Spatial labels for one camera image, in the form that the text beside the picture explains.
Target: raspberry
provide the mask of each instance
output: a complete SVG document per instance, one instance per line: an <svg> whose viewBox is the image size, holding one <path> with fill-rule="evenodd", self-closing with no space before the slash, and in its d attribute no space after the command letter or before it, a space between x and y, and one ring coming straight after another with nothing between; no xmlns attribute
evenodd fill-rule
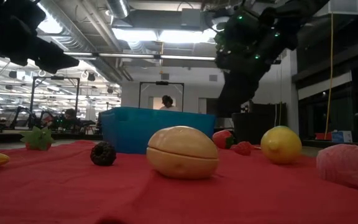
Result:
<svg viewBox="0 0 358 224"><path fill-rule="evenodd" d="M249 156L251 155L251 150L253 150L253 148L254 147L249 142L240 142L239 144L233 145L230 149L240 155Z"/></svg>
<svg viewBox="0 0 358 224"><path fill-rule="evenodd" d="M91 160L98 166L111 166L116 160L116 150L108 142L100 142L92 148Z"/></svg>

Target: blue box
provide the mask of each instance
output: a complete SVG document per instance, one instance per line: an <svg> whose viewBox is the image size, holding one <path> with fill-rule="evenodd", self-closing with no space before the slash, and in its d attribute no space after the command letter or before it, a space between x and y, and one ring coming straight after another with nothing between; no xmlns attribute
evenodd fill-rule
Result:
<svg viewBox="0 0 358 224"><path fill-rule="evenodd" d="M117 152L145 154L149 139L163 128L189 126L212 138L215 116L120 107L102 112L101 123L103 140Z"/></svg>
<svg viewBox="0 0 358 224"><path fill-rule="evenodd" d="M352 132L351 131L333 131L333 142L352 142Z"/></svg>

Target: red tablecloth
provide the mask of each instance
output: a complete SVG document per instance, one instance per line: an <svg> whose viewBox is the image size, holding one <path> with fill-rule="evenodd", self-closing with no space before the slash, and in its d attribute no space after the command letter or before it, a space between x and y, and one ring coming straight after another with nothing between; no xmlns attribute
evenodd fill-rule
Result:
<svg viewBox="0 0 358 224"><path fill-rule="evenodd" d="M98 167L92 147L4 151L0 223L358 223L358 190L319 179L313 158L276 166L260 151L221 150L212 179L184 181L161 177L143 155Z"/></svg>

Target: blackberry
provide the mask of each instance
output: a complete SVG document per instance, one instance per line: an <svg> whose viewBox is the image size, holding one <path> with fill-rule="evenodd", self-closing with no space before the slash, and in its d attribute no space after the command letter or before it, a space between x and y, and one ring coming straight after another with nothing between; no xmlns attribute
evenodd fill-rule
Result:
<svg viewBox="0 0 358 224"><path fill-rule="evenodd" d="M92 148L91 160L98 166L111 166L116 160L116 150L108 142L100 142Z"/></svg>

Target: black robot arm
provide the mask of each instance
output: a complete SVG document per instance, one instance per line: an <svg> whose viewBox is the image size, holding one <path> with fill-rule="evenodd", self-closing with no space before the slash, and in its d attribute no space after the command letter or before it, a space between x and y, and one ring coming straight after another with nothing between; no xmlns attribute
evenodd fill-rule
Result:
<svg viewBox="0 0 358 224"><path fill-rule="evenodd" d="M328 1L289 0L261 15L244 6L234 11L215 38L215 63L225 79L218 101L221 114L239 112L240 105L254 97L275 59L283 50L297 48L297 33Z"/></svg>

